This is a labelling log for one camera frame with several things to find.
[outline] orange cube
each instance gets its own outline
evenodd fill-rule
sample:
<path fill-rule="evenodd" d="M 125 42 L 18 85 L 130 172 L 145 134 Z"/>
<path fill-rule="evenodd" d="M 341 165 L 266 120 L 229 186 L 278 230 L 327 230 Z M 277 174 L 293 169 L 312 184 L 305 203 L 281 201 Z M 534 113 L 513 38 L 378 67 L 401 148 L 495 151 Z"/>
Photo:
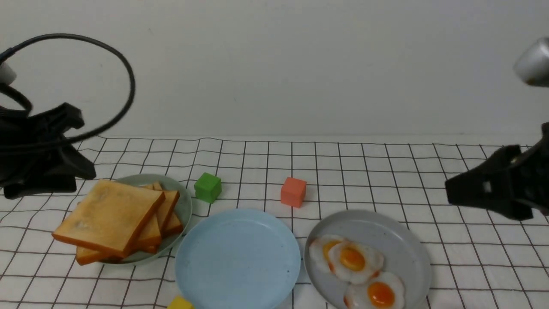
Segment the orange cube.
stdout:
<path fill-rule="evenodd" d="M 280 191 L 280 202 L 292 207 L 300 208 L 305 198 L 307 182 L 292 177 L 286 178 Z"/>

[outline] gray plate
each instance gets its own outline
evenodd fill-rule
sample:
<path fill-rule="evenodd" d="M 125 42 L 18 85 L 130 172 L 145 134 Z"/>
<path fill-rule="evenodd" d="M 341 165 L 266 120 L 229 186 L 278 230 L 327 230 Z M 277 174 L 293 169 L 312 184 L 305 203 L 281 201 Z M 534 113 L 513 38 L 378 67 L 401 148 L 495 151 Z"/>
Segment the gray plate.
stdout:
<path fill-rule="evenodd" d="M 146 252 L 137 252 L 118 263 L 102 263 L 125 266 L 140 265 L 151 262 L 156 258 L 165 255 L 168 250 L 172 248 L 174 244 L 178 242 L 186 232 L 188 232 L 187 228 L 189 226 L 189 222 L 191 221 L 191 214 L 193 213 L 193 202 L 191 199 L 191 195 L 189 194 L 187 189 L 185 189 L 185 187 L 182 186 L 177 180 L 171 179 L 164 175 L 139 174 L 123 177 L 116 181 L 132 186 L 143 186 L 159 181 L 164 190 L 178 190 L 180 196 L 173 211 L 175 212 L 177 218 L 181 221 L 181 223 L 184 224 L 184 230 L 179 235 L 174 235 L 164 239 L 158 247 L 158 252 L 155 255 Z"/>
<path fill-rule="evenodd" d="M 405 309 L 416 309 L 431 286 L 431 264 L 425 247 L 402 224 L 378 213 L 350 210 L 321 220 L 307 238 L 304 263 L 312 285 L 337 309 L 346 309 L 343 296 L 348 283 L 318 270 L 309 257 L 309 245 L 322 235 L 335 234 L 374 247 L 385 256 L 383 271 L 404 282 Z"/>

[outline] table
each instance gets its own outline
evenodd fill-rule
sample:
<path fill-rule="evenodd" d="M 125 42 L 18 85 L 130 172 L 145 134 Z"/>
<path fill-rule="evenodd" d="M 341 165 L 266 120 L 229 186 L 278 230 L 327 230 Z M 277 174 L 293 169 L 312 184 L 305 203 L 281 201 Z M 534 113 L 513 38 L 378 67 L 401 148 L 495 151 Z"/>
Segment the table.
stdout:
<path fill-rule="evenodd" d="M 311 228 L 331 213 L 368 209 L 392 217 L 430 254 L 433 284 L 419 309 L 547 308 L 547 218 L 536 212 L 534 219 L 514 222 L 446 200 L 444 181 L 501 144 L 320 140 L 95 137 L 77 147 L 95 163 L 98 179 L 165 174 L 194 195 L 202 173 L 219 176 L 223 193 L 211 205 L 193 199 L 192 225 L 226 209 L 257 208 L 285 222 L 303 247 Z M 308 183 L 300 209 L 279 202 L 288 176 Z M 176 249 L 144 266 L 79 266 L 73 246 L 53 241 L 51 232 L 95 182 L 78 180 L 74 194 L 0 200 L 1 308 L 166 308 L 178 293 Z M 279 307 L 290 308 L 332 308 L 303 267 Z"/>

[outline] green cube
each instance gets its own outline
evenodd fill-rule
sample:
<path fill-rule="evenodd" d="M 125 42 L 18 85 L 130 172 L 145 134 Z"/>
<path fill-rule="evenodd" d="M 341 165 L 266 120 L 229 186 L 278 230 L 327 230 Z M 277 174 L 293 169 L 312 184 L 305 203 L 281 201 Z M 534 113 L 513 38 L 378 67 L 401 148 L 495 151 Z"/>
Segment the green cube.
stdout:
<path fill-rule="evenodd" d="M 199 200 L 211 204 L 221 193 L 221 178 L 204 173 L 194 184 L 194 191 Z"/>

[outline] plate rim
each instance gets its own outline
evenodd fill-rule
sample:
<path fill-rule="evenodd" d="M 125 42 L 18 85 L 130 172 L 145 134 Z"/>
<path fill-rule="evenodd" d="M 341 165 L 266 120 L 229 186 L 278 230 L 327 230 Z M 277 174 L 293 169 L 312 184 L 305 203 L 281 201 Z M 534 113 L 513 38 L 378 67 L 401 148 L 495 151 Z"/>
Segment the plate rim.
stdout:
<path fill-rule="evenodd" d="M 211 215 L 207 218 L 205 218 L 204 220 L 200 221 L 197 225 L 195 225 L 191 230 L 190 232 L 188 233 L 188 235 L 191 235 L 192 236 L 192 233 L 199 233 L 200 232 L 200 229 L 198 229 L 198 227 L 200 225 L 204 226 L 205 222 L 207 222 L 210 218 L 215 218 L 215 217 L 223 217 L 223 216 L 227 216 L 231 213 L 234 213 L 234 212 L 241 212 L 241 213 L 250 213 L 250 214 L 263 214 L 266 216 L 266 218 L 271 218 L 271 219 L 275 219 L 276 221 L 279 222 L 279 224 L 281 225 L 281 227 L 283 228 L 286 228 L 286 230 L 290 233 L 290 235 L 293 237 L 294 241 L 291 241 L 291 246 L 293 247 L 293 251 L 295 253 L 295 259 L 296 259 L 296 264 L 298 265 L 296 267 L 296 270 L 295 270 L 295 273 L 294 273 L 294 278 L 291 279 L 291 282 L 292 284 L 288 284 L 289 286 L 289 289 L 287 291 L 287 295 L 285 295 L 285 297 L 283 299 L 280 299 L 280 301 L 278 302 L 278 304 L 274 305 L 272 308 L 261 308 L 261 309 L 275 309 L 277 308 L 283 301 L 284 299 L 292 292 L 292 290 L 294 289 L 298 279 L 299 279 L 299 274 L 300 274 L 300 271 L 301 271 L 301 249 L 299 247 L 299 243 L 298 243 L 298 240 L 295 238 L 295 235 L 293 234 L 292 230 L 287 226 L 285 225 L 279 218 L 267 213 L 267 212 L 264 212 L 264 211 L 261 211 L 259 209 L 250 209 L 250 208 L 235 208 L 235 209 L 229 209 L 229 210 L 225 210 L 225 211 L 222 211 L 222 212 L 219 212 L 219 213 L 216 213 L 214 215 Z M 186 241 L 190 241 L 192 240 L 192 237 L 185 237 L 183 239 L 183 241 L 180 243 L 179 245 L 179 248 L 177 248 L 177 252 L 176 252 L 176 255 L 175 255 L 175 264 L 174 264 L 174 269 L 177 269 L 178 268 L 178 264 L 181 263 L 180 259 L 181 259 L 181 256 L 182 256 L 182 251 L 185 251 L 184 247 L 185 247 L 185 242 Z M 176 281 L 176 285 L 177 285 L 177 290 L 179 291 L 179 293 L 183 296 L 183 297 L 186 297 L 188 299 L 188 296 L 185 296 L 184 293 L 183 293 L 183 290 L 181 289 L 181 282 L 180 282 L 180 276 L 178 275 L 178 272 L 177 270 L 175 271 L 175 281 Z"/>
<path fill-rule="evenodd" d="M 109 262 L 106 262 L 106 261 L 97 261 L 101 264 L 104 264 L 106 266 L 109 265 L 109 266 L 120 266 L 120 267 L 123 267 L 123 266 L 138 266 L 138 265 L 147 264 L 149 262 L 152 262 L 152 261 L 156 260 L 161 255 L 168 252 L 168 250 L 171 249 L 181 238 L 183 238 L 185 233 L 188 231 L 189 224 L 190 224 L 191 218 L 193 216 L 193 199 L 192 199 L 192 196 L 191 196 L 191 193 L 189 192 L 189 190 L 187 190 L 187 188 L 184 187 L 179 181 L 177 181 L 177 180 L 175 180 L 175 179 L 173 179 L 169 176 L 161 175 L 161 174 L 134 174 L 134 175 L 128 175 L 128 176 L 120 177 L 118 179 L 113 179 L 112 181 L 117 182 L 117 183 L 127 184 L 127 183 L 124 183 L 125 180 L 132 179 L 132 178 L 141 178 L 141 177 L 143 177 L 143 178 L 150 177 L 150 178 L 156 179 L 156 180 L 152 180 L 153 182 L 154 181 L 162 181 L 162 179 L 169 179 L 170 181 L 173 181 L 174 183 L 178 183 L 179 186 L 180 186 L 178 191 L 180 193 L 182 191 L 184 191 L 186 193 L 186 195 L 189 197 L 189 199 L 187 201 L 188 204 L 189 204 L 189 214 L 190 214 L 189 218 L 187 219 L 187 222 L 185 223 L 185 226 L 183 227 L 183 230 L 181 231 L 181 233 L 169 237 L 169 238 L 173 238 L 171 243 L 169 243 L 164 249 L 158 251 L 156 254 L 145 257 L 141 260 L 132 261 L 132 262 L 124 262 L 123 260 L 121 262 L 118 262 L 118 263 L 109 263 Z"/>
<path fill-rule="evenodd" d="M 316 284 L 316 280 L 313 280 L 311 279 L 310 275 L 309 275 L 309 268 L 311 266 L 309 266 L 311 264 L 311 261 L 310 261 L 310 256 L 309 256 L 309 244 L 310 242 L 312 241 L 312 235 L 315 234 L 315 230 L 318 230 L 319 229 L 319 226 L 321 226 L 322 222 L 326 219 L 329 219 L 331 217 L 336 217 L 336 216 L 341 216 L 343 213 L 357 213 L 357 214 L 360 214 L 361 216 L 364 216 L 365 214 L 367 215 L 374 215 L 374 216 L 379 216 L 379 217 L 383 217 L 384 219 L 388 220 L 388 221 L 392 221 L 393 223 L 395 223 L 395 226 L 399 226 L 399 228 L 402 228 L 402 232 L 403 233 L 406 233 L 406 234 L 409 234 L 412 239 L 417 242 L 421 248 L 421 252 L 420 254 L 425 258 L 425 259 L 421 259 L 422 261 L 426 261 L 426 263 L 428 264 L 428 267 L 427 267 L 427 270 L 428 270 L 428 273 L 425 274 L 426 276 L 426 282 L 427 282 L 427 288 L 426 288 L 426 291 L 424 292 L 425 295 L 423 297 L 421 297 L 415 304 L 412 304 L 412 307 L 411 309 L 415 309 L 417 308 L 423 301 L 423 299 L 425 297 L 427 297 L 427 295 L 429 294 L 429 290 L 431 288 L 431 285 L 432 285 L 432 277 L 433 277 L 433 270 L 432 270 L 432 266 L 431 266 L 431 262 L 430 262 L 430 257 L 429 257 L 429 253 L 427 252 L 427 248 L 421 243 L 421 241 L 419 240 L 419 238 L 413 233 L 411 232 L 410 230 L 406 229 L 405 227 L 401 226 L 401 223 L 399 223 L 398 221 L 388 217 L 388 216 L 385 216 L 383 214 L 380 214 L 380 213 L 377 213 L 377 212 L 373 212 L 373 211 L 369 211 L 367 209 L 348 209 L 348 210 L 343 210 L 343 211 L 338 211 L 338 212 L 335 212 L 335 213 L 332 213 L 330 214 L 329 216 L 325 217 L 325 218 L 322 218 L 317 224 L 315 224 L 315 226 L 311 229 L 311 231 L 309 232 L 309 234 L 307 235 L 307 239 L 305 241 L 305 247 L 303 249 L 303 266 L 305 268 L 305 272 L 307 273 L 307 277 L 309 278 L 309 280 L 311 281 L 311 285 L 315 288 L 315 290 L 318 292 L 318 294 L 320 295 L 320 297 L 322 297 L 322 299 L 324 299 L 324 301 L 330 305 L 332 305 L 334 308 L 337 308 L 336 305 L 332 304 L 331 302 L 329 302 L 326 297 L 324 296 L 324 294 L 322 294 L 319 289 L 317 288 L 317 284 Z"/>

